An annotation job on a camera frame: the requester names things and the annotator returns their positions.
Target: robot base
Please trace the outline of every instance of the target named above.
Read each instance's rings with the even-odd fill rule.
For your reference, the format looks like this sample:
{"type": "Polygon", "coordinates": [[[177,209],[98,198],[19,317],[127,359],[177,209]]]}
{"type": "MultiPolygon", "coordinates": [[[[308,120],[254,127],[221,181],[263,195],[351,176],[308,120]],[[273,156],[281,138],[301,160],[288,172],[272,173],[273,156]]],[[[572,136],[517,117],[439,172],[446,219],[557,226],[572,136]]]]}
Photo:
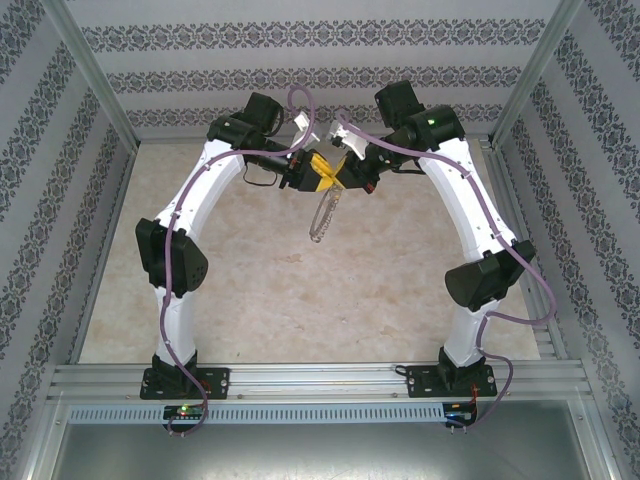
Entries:
{"type": "MultiPolygon", "coordinates": [[[[228,368],[199,368],[198,352],[193,354],[185,367],[204,387],[210,400],[225,400],[229,391],[228,368]]],[[[151,360],[151,368],[144,371],[140,388],[142,400],[185,400],[201,398],[200,391],[175,365],[151,360]]]]}
{"type": "Polygon", "coordinates": [[[440,348],[438,365],[397,367],[396,372],[407,378],[410,398],[495,397],[498,394],[493,369],[485,358],[468,367],[456,367],[440,348]]]}

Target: black mounting plate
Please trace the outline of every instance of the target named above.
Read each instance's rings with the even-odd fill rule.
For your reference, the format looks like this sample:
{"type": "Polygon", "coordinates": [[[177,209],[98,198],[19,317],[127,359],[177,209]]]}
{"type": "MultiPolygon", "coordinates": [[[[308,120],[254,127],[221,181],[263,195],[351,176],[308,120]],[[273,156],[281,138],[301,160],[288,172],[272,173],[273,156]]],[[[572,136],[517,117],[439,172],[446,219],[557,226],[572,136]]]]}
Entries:
{"type": "MultiPolygon", "coordinates": [[[[205,387],[209,400],[226,400],[229,392],[229,374],[228,368],[198,367],[195,376],[205,387]]],[[[157,372],[153,368],[147,368],[142,377],[140,398],[142,400],[188,400],[202,398],[202,395],[195,387],[188,393],[167,388],[166,383],[160,383],[157,372]]]]}
{"type": "Polygon", "coordinates": [[[407,378],[410,398],[471,397],[473,385],[478,389],[478,397],[495,397],[498,394],[493,368],[489,365],[483,365],[473,377],[458,381],[451,390],[442,381],[437,365],[411,365],[404,369],[406,373],[402,375],[407,378]]]}

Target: patterned wallpaper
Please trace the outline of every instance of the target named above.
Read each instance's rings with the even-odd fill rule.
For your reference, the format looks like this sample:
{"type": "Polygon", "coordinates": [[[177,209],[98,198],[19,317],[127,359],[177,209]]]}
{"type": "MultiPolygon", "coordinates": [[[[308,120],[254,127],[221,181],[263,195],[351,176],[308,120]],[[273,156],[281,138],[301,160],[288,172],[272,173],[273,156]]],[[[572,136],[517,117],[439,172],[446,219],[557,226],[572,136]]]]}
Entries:
{"type": "Polygon", "coordinates": [[[83,318],[129,152],[37,0],[0,7],[0,479],[83,318]]]}
{"type": "Polygon", "coordinates": [[[322,123],[346,108],[378,133],[373,94],[400,79],[425,104],[455,105],[469,132],[489,133],[557,0],[68,5],[144,140],[201,136],[248,91],[284,103],[292,83],[314,89],[322,123]]]}
{"type": "Polygon", "coordinates": [[[640,477],[640,16],[583,4],[502,146],[623,478],[640,477]]]}

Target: black joint housing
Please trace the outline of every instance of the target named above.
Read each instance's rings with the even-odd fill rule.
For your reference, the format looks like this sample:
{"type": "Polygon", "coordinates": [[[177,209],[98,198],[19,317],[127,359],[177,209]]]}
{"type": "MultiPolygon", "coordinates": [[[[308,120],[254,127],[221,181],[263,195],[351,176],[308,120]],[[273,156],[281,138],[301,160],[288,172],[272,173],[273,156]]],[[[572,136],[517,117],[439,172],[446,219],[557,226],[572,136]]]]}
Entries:
{"type": "Polygon", "coordinates": [[[268,135],[280,115],[284,115],[282,105],[267,95],[252,93],[244,110],[232,117],[254,126],[261,135],[268,135]]]}
{"type": "Polygon", "coordinates": [[[316,154],[316,150],[298,150],[289,162],[289,170],[283,175],[280,188],[288,185],[299,192],[315,192],[322,181],[322,176],[311,166],[316,154]]]}
{"type": "Polygon", "coordinates": [[[355,154],[350,151],[344,160],[344,165],[336,173],[336,179],[344,186],[344,188],[364,188],[364,191],[371,194],[378,185],[380,176],[377,172],[365,172],[363,162],[355,154]]]}
{"type": "Polygon", "coordinates": [[[384,126],[398,130],[404,119],[425,110],[409,80],[390,83],[374,95],[384,126]]]}
{"type": "MultiPolygon", "coordinates": [[[[198,352],[185,363],[184,368],[194,377],[198,372],[198,352]]],[[[154,381],[164,390],[188,395],[196,390],[196,386],[176,365],[163,362],[156,354],[151,359],[154,381]]]]}
{"type": "MultiPolygon", "coordinates": [[[[529,240],[516,243],[513,249],[528,263],[535,256],[535,249],[529,240]]],[[[502,250],[449,270],[444,282],[449,295],[458,305],[476,312],[491,300],[503,299],[523,271],[524,267],[509,252],[502,250]]]]}
{"type": "Polygon", "coordinates": [[[448,140],[464,139],[464,128],[458,120],[456,112],[448,105],[425,110],[417,115],[412,115],[404,121],[404,126],[414,130],[417,138],[417,150],[440,149],[440,144],[448,140]]]}
{"type": "Polygon", "coordinates": [[[471,392],[472,385],[476,385],[478,389],[482,390],[483,394],[488,396],[495,396],[495,385],[487,385],[488,376],[487,373],[491,372],[485,367],[487,359],[481,357],[476,363],[473,363],[467,367],[456,366],[444,351],[444,347],[440,347],[438,353],[438,376],[445,385],[447,391],[460,390],[466,394],[471,392]]]}
{"type": "MultiPolygon", "coordinates": [[[[166,287],[164,245],[167,228],[159,220],[140,219],[136,225],[136,239],[144,271],[154,287],[166,287]]],[[[196,290],[207,275],[209,262],[184,229],[171,236],[171,290],[182,298],[196,290]]]]}

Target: beige floor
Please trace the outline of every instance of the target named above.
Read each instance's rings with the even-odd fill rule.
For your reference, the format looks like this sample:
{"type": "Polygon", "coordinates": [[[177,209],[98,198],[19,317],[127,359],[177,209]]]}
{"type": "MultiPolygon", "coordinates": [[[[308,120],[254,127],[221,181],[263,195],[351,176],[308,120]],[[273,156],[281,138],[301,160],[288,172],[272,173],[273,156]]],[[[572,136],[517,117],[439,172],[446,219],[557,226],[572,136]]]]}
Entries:
{"type": "MultiPolygon", "coordinates": [[[[149,363],[158,313],[134,228],[166,205],[201,145],[142,145],[82,352],[84,363],[149,363]]],[[[269,178],[253,168],[251,179],[269,178]]],[[[236,177],[200,240],[209,274],[198,291],[201,362],[434,360],[453,303],[446,270],[462,263],[431,182],[384,176],[371,196],[346,192],[320,244],[308,230],[319,194],[258,188],[236,177]]],[[[526,315],[512,288],[503,311],[526,315]]],[[[529,327],[496,321],[487,350],[537,359],[529,327]]]]}

